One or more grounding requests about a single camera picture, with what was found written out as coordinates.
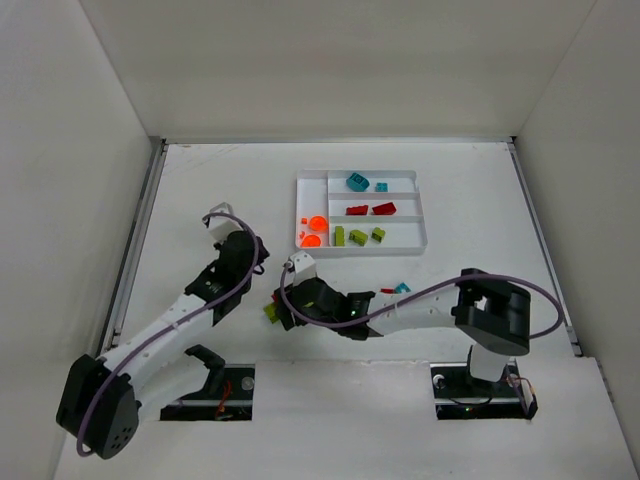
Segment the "orange dome lego piece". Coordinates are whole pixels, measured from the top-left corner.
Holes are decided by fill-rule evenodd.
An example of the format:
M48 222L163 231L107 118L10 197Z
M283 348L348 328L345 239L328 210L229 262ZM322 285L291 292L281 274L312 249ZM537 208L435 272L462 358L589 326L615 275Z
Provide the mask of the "orange dome lego piece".
M318 235L306 235L300 243L301 248L317 248L322 245L322 239Z

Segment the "orange curved lego piece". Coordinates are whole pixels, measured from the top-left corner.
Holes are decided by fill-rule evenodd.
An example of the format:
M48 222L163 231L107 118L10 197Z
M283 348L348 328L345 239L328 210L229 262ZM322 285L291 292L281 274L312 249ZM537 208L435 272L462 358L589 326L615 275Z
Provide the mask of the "orange curved lego piece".
M325 232L329 224L324 216L316 215L308 220L308 227L314 232Z

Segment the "green curved lego brick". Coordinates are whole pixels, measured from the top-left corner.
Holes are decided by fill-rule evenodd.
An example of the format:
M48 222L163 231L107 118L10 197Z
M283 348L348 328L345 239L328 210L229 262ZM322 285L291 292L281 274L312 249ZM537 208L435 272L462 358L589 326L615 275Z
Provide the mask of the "green curved lego brick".
M369 236L358 229L349 232L349 240L360 247L364 247L368 242Z

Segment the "green small lego brick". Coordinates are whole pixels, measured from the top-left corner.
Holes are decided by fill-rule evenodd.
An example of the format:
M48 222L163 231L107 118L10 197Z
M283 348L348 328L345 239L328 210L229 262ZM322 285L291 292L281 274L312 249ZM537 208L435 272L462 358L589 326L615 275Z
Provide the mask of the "green small lego brick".
M375 227L372 231L371 231L371 239L381 243L384 240L385 237L385 231L379 227Z

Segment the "red 2x4 lego brick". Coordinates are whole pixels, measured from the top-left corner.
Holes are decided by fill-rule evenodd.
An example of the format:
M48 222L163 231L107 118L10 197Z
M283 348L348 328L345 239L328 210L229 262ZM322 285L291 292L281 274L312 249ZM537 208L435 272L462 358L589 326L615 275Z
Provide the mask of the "red 2x4 lego brick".
M366 216L369 211L368 205L352 206L345 209L346 216Z

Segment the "red sloped lego brick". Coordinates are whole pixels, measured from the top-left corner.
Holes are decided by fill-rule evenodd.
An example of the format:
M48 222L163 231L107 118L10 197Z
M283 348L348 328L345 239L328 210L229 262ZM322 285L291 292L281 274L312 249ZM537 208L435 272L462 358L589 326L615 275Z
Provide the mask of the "red sloped lego brick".
M372 208L372 214L376 216L389 216L397 212L397 207L393 202L386 202Z

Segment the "colorful monster lego figure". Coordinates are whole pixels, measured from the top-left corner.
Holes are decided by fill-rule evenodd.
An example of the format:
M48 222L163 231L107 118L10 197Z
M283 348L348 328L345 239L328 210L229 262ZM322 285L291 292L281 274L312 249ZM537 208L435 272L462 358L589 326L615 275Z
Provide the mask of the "colorful monster lego figure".
M346 186L353 192L366 192L370 187L370 181L357 172L353 172L346 179Z

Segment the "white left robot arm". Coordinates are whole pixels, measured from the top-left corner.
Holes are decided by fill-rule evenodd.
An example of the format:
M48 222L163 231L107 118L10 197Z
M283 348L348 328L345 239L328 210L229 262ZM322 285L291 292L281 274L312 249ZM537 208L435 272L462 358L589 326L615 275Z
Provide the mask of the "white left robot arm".
M209 264L157 320L124 344L71 365L56 413L57 424L76 440L81 457L103 460L120 453L150 408L146 385L178 360L195 366L201 380L224 370L224 360L198 344L250 290L269 253L260 237L231 232Z

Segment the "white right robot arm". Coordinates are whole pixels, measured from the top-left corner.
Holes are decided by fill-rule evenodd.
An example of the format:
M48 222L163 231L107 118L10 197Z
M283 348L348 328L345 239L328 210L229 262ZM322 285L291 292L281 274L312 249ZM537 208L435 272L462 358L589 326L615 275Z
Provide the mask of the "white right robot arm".
M274 316L285 330L313 325L354 341L401 331L452 328L473 341L469 375L496 382L508 361L530 352L530 293L478 269L427 293L341 293L314 275L280 284Z

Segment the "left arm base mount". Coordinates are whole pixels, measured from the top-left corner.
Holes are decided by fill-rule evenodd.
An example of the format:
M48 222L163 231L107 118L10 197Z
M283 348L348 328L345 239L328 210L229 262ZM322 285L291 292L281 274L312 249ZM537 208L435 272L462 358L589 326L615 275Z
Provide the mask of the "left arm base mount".
M227 364L202 345L186 351L208 369L202 386L160 411L160 421L244 422L253 417L256 367L254 364Z

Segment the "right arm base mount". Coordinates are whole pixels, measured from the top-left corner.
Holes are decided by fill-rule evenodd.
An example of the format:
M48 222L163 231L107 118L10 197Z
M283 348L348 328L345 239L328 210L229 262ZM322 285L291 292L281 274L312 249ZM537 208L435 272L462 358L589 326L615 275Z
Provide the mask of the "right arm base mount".
M435 363L430 372L438 420L531 421L538 413L535 389L515 359L495 382L472 377L467 363Z

